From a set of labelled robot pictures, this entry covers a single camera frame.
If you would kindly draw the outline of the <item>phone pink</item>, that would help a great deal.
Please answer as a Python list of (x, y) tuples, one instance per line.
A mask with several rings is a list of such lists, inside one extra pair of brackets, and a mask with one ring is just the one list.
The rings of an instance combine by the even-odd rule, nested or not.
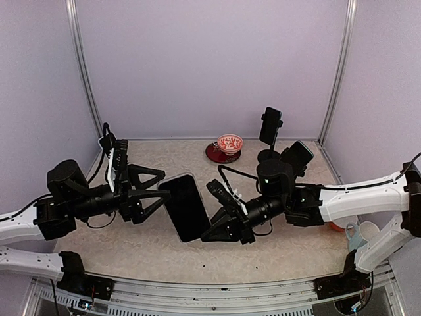
[(170, 192), (164, 203), (181, 242), (200, 239), (211, 227), (197, 181), (193, 174), (183, 173), (164, 179), (157, 184), (159, 190)]

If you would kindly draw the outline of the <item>phone blue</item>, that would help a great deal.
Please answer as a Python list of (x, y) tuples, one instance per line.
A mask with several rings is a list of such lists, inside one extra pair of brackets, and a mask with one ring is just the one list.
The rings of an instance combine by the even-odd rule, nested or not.
[(116, 141), (116, 138), (112, 132), (106, 134), (102, 138), (99, 138), (98, 140), (99, 146), (102, 149), (102, 151), (105, 153), (105, 155), (109, 156), (111, 149), (114, 147), (115, 141)]
[(280, 161), (290, 164), (295, 176), (304, 177), (307, 165), (313, 157), (313, 152), (302, 141), (297, 140), (282, 151)]

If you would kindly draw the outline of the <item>black pole stand clamp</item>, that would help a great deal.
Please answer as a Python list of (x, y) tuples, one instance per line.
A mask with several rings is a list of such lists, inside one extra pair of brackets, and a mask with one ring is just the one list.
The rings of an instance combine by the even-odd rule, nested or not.
[(278, 159), (280, 157), (280, 154), (277, 151), (274, 150), (276, 139), (275, 139), (275, 141), (272, 145), (269, 145), (268, 149), (264, 149), (264, 150), (259, 152), (259, 154), (257, 156), (258, 162), (261, 163), (261, 162), (263, 162), (267, 159), (271, 159), (271, 158)]

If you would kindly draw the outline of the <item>black pole stand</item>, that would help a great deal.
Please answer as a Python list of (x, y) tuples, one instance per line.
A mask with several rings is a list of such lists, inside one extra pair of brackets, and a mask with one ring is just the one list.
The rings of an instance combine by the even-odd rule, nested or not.
[(295, 178), (304, 177), (307, 164), (302, 162), (291, 147), (287, 147), (282, 151), (280, 161), (291, 165)]

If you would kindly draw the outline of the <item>phone black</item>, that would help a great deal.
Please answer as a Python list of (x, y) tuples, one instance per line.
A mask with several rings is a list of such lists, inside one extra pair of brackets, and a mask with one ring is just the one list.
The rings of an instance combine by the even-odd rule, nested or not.
[(272, 107), (267, 107), (262, 114), (262, 126), (259, 140), (267, 145), (272, 145), (276, 139), (278, 129), (282, 126), (282, 112)]

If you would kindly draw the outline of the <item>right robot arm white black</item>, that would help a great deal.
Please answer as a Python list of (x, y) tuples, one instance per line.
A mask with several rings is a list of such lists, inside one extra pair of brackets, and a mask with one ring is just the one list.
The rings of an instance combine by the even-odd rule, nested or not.
[(255, 241), (254, 227), (283, 214), (289, 224), (320, 226), (363, 215), (393, 212), (394, 216), (368, 243), (347, 255), (344, 272), (336, 280), (342, 292), (350, 292), (383, 260), (420, 237), (420, 171), (410, 161), (389, 176), (350, 185), (324, 186), (295, 181), (292, 165), (269, 159), (257, 166), (260, 196), (242, 202), (227, 182), (213, 180), (208, 191), (221, 208), (201, 235), (203, 242)]

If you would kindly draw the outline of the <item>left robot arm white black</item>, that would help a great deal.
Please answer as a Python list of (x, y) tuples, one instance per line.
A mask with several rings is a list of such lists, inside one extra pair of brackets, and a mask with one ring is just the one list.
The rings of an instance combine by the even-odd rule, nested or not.
[(35, 253), (14, 250), (10, 244), (56, 240), (75, 231), (77, 221), (87, 223), (99, 215), (143, 223), (170, 199), (170, 192), (152, 190), (165, 176), (162, 170), (129, 164), (106, 184), (91, 187), (77, 162), (59, 163), (47, 173), (48, 194), (1, 216), (1, 270), (56, 281), (65, 277), (75, 291), (87, 292), (92, 279), (77, 253)]

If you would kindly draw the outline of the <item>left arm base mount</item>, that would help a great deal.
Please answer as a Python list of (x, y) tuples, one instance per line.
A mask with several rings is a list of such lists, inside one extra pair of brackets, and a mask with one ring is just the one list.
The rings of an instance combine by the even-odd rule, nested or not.
[(57, 287), (74, 294), (109, 301), (114, 290), (115, 281), (111, 278), (89, 275), (85, 272), (82, 258), (71, 251), (61, 251), (61, 271), (63, 276), (57, 282)]

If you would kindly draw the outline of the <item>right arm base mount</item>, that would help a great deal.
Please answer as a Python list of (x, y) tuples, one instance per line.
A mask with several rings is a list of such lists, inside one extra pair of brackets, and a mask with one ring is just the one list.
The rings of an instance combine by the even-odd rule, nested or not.
[(362, 273), (356, 270), (355, 254), (356, 251), (352, 251), (347, 255), (341, 273), (316, 278), (313, 281), (319, 300), (342, 296), (371, 287), (370, 273)]

